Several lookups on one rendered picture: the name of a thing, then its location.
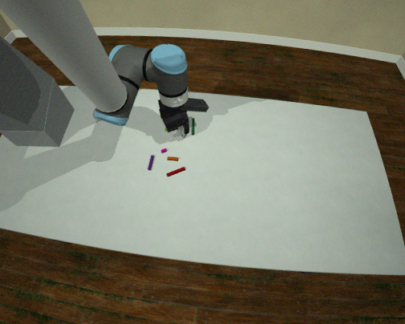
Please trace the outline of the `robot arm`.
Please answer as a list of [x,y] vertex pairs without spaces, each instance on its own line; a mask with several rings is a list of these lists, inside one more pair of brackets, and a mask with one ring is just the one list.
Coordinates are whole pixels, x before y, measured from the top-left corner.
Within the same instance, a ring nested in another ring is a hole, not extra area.
[[126,125],[143,80],[157,83],[165,106],[209,109],[188,97],[187,61],[176,45],[118,45],[108,58],[79,0],[0,0],[0,10],[94,103],[97,119]]

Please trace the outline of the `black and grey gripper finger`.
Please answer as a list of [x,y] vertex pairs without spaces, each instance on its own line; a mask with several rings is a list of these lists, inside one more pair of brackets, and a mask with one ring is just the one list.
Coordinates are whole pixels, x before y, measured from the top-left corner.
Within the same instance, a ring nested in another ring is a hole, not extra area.
[[185,124],[178,127],[178,129],[176,130],[176,132],[174,132],[172,134],[172,136],[173,137],[183,136],[183,138],[185,138],[188,133],[189,133],[189,125],[188,125],[188,121],[185,119]]

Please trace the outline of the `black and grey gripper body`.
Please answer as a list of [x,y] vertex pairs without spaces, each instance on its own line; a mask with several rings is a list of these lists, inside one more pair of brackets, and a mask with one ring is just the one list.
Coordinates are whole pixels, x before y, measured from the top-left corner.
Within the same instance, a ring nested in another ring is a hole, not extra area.
[[[160,117],[163,119],[165,127],[167,126],[168,132],[172,132],[178,129],[178,127],[185,124],[185,119],[188,120],[188,115],[186,111],[181,111],[180,108],[185,105],[185,103],[179,107],[168,107],[161,103],[158,100],[160,106]],[[171,109],[171,108],[178,108],[178,109]],[[162,109],[164,111],[162,111]],[[163,116],[162,116],[163,115]]]

